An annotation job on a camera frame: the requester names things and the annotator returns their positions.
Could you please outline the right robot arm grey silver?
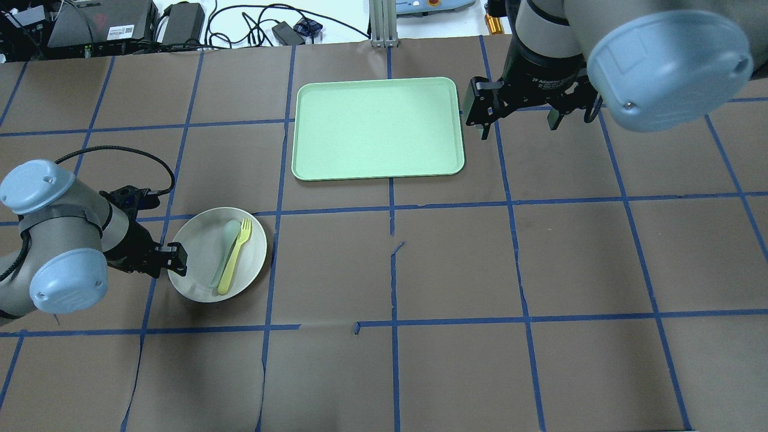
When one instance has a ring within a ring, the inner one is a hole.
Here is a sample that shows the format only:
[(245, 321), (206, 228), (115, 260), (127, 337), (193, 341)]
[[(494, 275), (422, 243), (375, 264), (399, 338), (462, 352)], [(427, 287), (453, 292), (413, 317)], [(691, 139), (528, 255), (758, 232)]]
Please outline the right robot arm grey silver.
[(512, 36), (499, 79), (476, 76), (463, 121), (486, 139), (516, 110), (549, 128), (601, 107), (626, 130), (662, 131), (730, 101), (766, 66), (765, 1), (491, 1)]

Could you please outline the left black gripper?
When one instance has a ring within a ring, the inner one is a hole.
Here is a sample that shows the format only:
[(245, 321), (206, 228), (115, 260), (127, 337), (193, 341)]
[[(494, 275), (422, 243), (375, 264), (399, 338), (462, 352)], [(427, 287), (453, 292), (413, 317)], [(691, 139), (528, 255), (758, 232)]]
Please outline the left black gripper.
[(156, 242), (150, 232), (137, 222), (138, 212), (160, 205), (160, 191), (122, 187), (112, 192), (100, 191), (110, 204), (103, 224), (102, 248), (107, 265), (126, 273), (139, 272), (155, 279), (162, 269), (182, 277), (187, 275), (188, 254), (180, 242), (167, 245)]

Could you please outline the left robot arm grey silver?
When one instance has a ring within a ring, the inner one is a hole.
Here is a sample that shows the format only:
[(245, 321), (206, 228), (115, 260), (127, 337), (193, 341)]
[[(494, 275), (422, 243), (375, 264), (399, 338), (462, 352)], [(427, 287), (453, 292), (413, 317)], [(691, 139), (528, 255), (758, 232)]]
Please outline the left robot arm grey silver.
[(156, 242), (137, 222), (161, 193), (124, 186), (97, 192), (49, 160), (20, 164), (2, 180), (2, 204), (17, 215), (21, 249), (2, 257), (2, 325), (33, 311), (68, 314), (98, 303), (108, 268), (153, 278), (185, 276), (187, 252)]

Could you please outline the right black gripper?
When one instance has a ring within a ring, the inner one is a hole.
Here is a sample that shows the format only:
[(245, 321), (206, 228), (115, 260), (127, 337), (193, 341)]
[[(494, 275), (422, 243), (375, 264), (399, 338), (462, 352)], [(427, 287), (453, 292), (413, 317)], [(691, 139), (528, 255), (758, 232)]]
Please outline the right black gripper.
[(479, 129), (480, 139), (487, 140), (497, 120), (536, 106), (550, 107), (547, 123), (555, 131), (574, 110), (584, 110), (584, 122), (592, 123), (601, 111), (601, 96), (587, 76), (581, 53), (545, 56), (513, 36), (501, 77), (471, 78), (464, 97), (464, 123)]

